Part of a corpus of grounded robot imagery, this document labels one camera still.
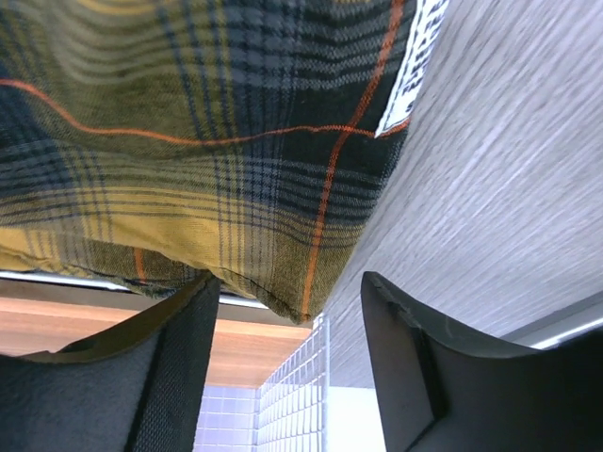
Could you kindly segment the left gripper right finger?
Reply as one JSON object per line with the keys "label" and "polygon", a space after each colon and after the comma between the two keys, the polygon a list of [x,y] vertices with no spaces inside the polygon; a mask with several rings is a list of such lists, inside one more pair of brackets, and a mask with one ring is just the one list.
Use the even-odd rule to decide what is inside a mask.
{"label": "left gripper right finger", "polygon": [[598,451],[602,332],[539,350],[478,331],[376,272],[361,302],[389,451]]}

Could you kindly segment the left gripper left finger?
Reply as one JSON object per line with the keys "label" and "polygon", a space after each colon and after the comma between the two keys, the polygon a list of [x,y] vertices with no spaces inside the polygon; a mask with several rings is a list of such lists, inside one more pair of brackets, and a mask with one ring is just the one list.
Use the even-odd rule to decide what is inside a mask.
{"label": "left gripper left finger", "polygon": [[3,355],[2,450],[192,450],[219,297],[202,276],[57,352]]}

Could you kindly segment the yellow plaid long sleeve shirt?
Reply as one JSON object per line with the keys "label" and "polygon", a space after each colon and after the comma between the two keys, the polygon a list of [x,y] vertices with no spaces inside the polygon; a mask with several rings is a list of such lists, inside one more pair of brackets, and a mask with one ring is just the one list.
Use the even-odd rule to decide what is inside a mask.
{"label": "yellow plaid long sleeve shirt", "polygon": [[445,1],[5,1],[1,267],[318,316]]}

